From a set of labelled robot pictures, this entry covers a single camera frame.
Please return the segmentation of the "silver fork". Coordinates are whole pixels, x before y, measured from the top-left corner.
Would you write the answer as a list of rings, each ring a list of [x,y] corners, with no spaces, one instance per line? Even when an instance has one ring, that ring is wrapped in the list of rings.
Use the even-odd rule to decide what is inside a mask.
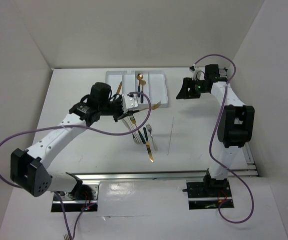
[[[147,128],[148,132],[150,133],[154,150],[155,150],[155,151],[158,151],[158,146],[157,146],[157,144],[156,144],[156,142],[155,142],[155,140],[154,140],[154,138],[153,138],[153,135],[152,135],[152,127],[151,127],[151,125],[150,125],[149,123],[146,124],[146,128]]]
[[[138,136],[133,132],[132,133],[132,137],[133,137],[133,140],[136,144],[140,144],[140,139],[138,138]]]

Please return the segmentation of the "gold knife green handle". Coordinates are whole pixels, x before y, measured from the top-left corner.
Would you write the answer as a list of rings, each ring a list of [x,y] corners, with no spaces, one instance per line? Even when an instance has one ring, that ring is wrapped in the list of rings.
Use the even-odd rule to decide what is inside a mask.
[[[145,135],[146,148],[147,148],[147,151],[148,151],[149,159],[153,163],[154,159],[153,159],[151,147],[150,147],[149,140],[148,140],[147,128],[143,127],[143,131],[144,131],[144,135]]]
[[[118,88],[117,88],[116,94],[119,94],[119,93],[120,93],[121,88],[122,88],[122,81],[120,81],[120,83],[119,83],[119,85],[118,85]]]

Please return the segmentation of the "gold spoon green handle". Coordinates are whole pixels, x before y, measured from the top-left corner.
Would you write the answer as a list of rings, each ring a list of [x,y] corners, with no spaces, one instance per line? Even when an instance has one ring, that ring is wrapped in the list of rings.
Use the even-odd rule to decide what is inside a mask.
[[[143,93],[143,88],[144,88],[144,85],[146,84],[146,81],[145,80],[140,80],[139,83],[140,83],[140,86],[141,86],[141,93]],[[141,94],[140,95],[140,103],[143,103],[143,102],[144,102],[144,97]]]
[[[136,75],[136,79],[138,80],[137,92],[140,92],[141,80],[143,79],[143,75],[141,73],[138,73]]]

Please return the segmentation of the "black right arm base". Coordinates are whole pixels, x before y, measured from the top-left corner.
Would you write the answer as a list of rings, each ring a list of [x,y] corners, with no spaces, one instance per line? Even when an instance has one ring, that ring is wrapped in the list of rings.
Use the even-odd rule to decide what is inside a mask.
[[[187,182],[182,190],[189,198],[228,198],[232,197],[228,180],[215,180],[205,176],[202,182]]]

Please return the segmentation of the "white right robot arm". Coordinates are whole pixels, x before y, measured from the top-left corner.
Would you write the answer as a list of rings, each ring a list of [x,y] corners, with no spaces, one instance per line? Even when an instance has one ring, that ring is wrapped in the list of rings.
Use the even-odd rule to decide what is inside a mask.
[[[232,90],[226,69],[216,64],[208,64],[204,70],[193,65],[189,68],[193,76],[183,79],[177,95],[178,100],[198,99],[210,93],[221,104],[220,119],[215,132],[221,143],[216,162],[207,170],[201,191],[208,197],[216,197],[228,187],[228,170],[236,154],[251,140],[255,110],[243,103]]]

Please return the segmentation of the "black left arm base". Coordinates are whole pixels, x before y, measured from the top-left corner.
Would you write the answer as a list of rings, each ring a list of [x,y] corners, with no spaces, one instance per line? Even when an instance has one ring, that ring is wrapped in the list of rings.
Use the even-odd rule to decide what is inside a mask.
[[[91,202],[96,201],[98,198],[98,185],[88,185],[78,180],[71,191],[58,191],[57,193],[65,201]]]

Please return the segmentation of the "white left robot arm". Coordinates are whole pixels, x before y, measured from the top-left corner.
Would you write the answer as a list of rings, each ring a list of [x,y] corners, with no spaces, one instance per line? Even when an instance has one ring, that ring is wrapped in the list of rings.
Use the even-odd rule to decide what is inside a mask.
[[[52,191],[64,192],[72,200],[78,199],[83,191],[89,191],[89,187],[72,173],[51,175],[48,167],[74,138],[101,116],[112,116],[117,122],[135,113],[137,108],[135,94],[113,94],[110,85],[95,83],[90,93],[70,108],[56,129],[26,150],[18,148],[12,152],[11,180],[34,197]]]

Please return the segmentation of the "white compartment cutlery tray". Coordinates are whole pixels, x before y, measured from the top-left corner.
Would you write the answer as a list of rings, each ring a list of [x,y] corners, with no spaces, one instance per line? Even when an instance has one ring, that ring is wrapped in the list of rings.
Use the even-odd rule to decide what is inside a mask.
[[[141,74],[146,82],[143,87],[138,87],[138,74]],[[161,108],[168,107],[166,79],[161,70],[111,70],[106,72],[105,83],[111,86],[114,93],[119,86],[121,86],[120,93],[124,95],[129,92],[143,91],[153,105],[161,103]]]

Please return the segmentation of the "white chopstick right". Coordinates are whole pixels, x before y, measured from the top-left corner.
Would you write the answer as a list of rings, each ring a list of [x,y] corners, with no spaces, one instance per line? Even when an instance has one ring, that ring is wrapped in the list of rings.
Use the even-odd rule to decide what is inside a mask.
[[[171,131],[170,131],[170,136],[169,136],[169,141],[168,141],[167,156],[169,155],[169,152],[170,152],[170,145],[171,145],[171,139],[172,139],[172,133],[173,133],[174,119],[175,119],[175,117],[173,116],[172,124],[171,124]]]

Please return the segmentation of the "gold fork bottom edge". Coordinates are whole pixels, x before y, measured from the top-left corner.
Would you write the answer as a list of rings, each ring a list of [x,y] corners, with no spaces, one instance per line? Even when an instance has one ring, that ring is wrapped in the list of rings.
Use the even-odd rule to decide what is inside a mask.
[[[64,240],[72,240],[72,237],[69,234],[64,234]]]

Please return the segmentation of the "aluminium rail front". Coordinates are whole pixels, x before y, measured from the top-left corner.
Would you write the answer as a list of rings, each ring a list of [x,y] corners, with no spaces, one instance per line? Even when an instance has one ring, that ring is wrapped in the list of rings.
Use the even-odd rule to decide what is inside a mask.
[[[73,173],[86,182],[128,182],[163,180],[203,180],[206,171],[160,171],[160,172],[120,172],[120,173]]]

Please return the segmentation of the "aluminium rail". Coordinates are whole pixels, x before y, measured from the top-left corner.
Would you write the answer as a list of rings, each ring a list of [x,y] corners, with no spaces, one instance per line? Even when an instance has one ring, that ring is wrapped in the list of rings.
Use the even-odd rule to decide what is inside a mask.
[[[86,182],[128,182],[163,180],[203,180],[206,171],[160,171],[160,172],[120,172],[120,173],[73,173]]]
[[[212,167],[211,175],[217,180],[227,178],[235,157],[243,152],[247,163],[253,162],[248,142],[252,137],[255,109],[246,105],[232,90],[227,69],[219,69],[220,81],[211,90],[212,95],[220,103],[220,112],[216,122],[217,139],[221,144],[219,166]]]

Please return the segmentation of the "aluminium rail right side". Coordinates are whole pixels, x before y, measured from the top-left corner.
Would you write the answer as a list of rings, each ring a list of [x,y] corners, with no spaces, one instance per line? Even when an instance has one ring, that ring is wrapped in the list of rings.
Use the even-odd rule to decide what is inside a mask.
[[[247,163],[253,162],[248,142],[252,137],[255,109],[246,105],[232,90],[227,69],[219,69],[220,81],[211,90],[212,95],[220,103],[220,112],[216,122],[217,139],[221,144],[219,166],[212,167],[211,175],[217,180],[227,178],[235,157],[243,152]]]

